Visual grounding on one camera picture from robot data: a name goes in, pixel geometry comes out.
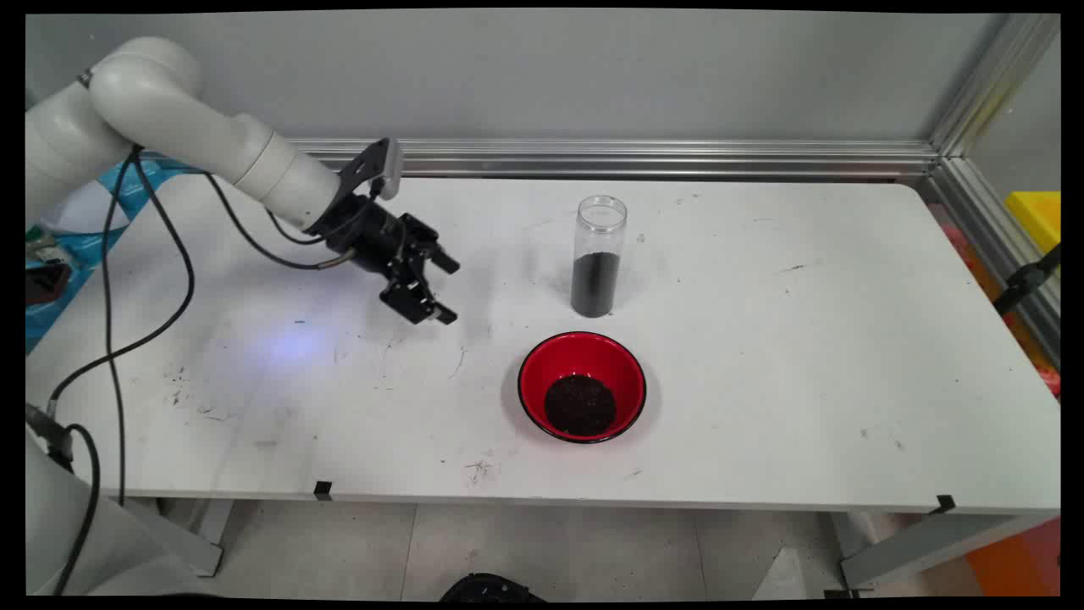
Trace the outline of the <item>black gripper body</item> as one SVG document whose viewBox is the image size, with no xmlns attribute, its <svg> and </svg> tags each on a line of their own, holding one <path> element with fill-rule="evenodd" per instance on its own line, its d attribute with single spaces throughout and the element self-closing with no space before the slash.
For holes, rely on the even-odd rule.
<svg viewBox="0 0 1084 610">
<path fill-rule="evenodd" d="M 336 254 L 352 251 L 349 262 L 356 267 L 410 285 L 417 281 L 409 267 L 409 244 L 415 228 L 413 216 L 395 217 L 371 197 L 348 194 L 330 204 L 328 211 L 307 232 L 322 238 Z"/>
</svg>

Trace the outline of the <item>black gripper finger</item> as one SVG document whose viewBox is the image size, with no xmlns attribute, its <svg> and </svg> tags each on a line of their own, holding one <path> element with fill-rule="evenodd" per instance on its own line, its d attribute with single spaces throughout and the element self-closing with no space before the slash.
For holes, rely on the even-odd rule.
<svg viewBox="0 0 1084 610">
<path fill-rule="evenodd" d="M 404 228 L 406 228 L 406 236 L 409 236 L 410 247 L 412 251 L 422 256 L 423 259 L 430 260 L 430 262 L 446 271 L 446 274 L 453 275 L 457 273 L 461 264 L 451 255 L 446 254 L 444 247 L 439 243 L 439 233 L 423 223 L 417 217 L 406 217 L 404 219 Z"/>
<path fill-rule="evenodd" d="M 453 324 L 459 320 L 454 310 L 437 300 L 429 288 L 429 281 L 423 273 L 426 258 L 392 259 L 384 270 L 387 285 L 379 293 L 379 300 L 411 324 L 436 320 L 441 324 Z"/>
</svg>

